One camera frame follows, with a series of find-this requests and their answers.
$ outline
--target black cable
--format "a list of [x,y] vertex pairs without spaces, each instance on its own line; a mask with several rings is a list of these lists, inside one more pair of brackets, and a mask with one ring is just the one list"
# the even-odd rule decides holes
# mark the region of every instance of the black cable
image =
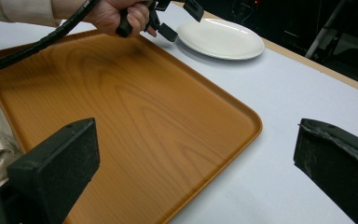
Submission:
[[36,54],[66,36],[75,26],[83,21],[97,2],[98,0],[86,0],[86,2],[55,31],[41,38],[39,41],[34,42],[31,46],[0,59],[0,70]]

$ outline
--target white plate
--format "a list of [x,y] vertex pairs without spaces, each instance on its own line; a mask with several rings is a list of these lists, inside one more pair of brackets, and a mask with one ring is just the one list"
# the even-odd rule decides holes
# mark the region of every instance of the white plate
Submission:
[[191,49],[220,59],[251,59],[264,50],[264,42],[259,35],[230,21],[190,21],[181,25],[177,33]]

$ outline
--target table surface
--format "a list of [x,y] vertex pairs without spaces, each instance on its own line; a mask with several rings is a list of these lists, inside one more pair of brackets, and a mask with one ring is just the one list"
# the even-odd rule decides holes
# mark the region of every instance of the table surface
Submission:
[[[173,29],[193,19],[170,5],[159,13]],[[72,33],[94,29],[80,23]],[[35,42],[53,29],[0,22],[0,49]],[[263,131],[172,223],[353,223],[294,166],[301,119],[358,136],[358,83],[265,40],[252,60],[201,55],[180,40],[148,39],[250,106]]]

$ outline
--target person's hand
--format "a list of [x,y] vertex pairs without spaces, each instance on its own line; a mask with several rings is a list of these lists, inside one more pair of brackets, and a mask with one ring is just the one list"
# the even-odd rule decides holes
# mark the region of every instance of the person's hand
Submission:
[[[52,0],[53,13],[56,19],[68,19],[82,4],[83,0]],[[127,8],[127,20],[132,27],[129,37],[143,31],[149,21],[149,10],[143,0],[99,0],[86,16],[86,22],[92,23],[98,30],[107,35],[116,35],[120,24],[120,10]],[[147,32],[156,36],[151,27]]]

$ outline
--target orange tray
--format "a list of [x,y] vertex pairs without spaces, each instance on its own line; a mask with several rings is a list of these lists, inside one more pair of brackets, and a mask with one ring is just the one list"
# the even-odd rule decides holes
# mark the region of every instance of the orange tray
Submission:
[[96,119],[101,167],[75,224],[168,222],[262,130],[251,108],[144,37],[97,31],[1,70],[0,104],[24,151]]

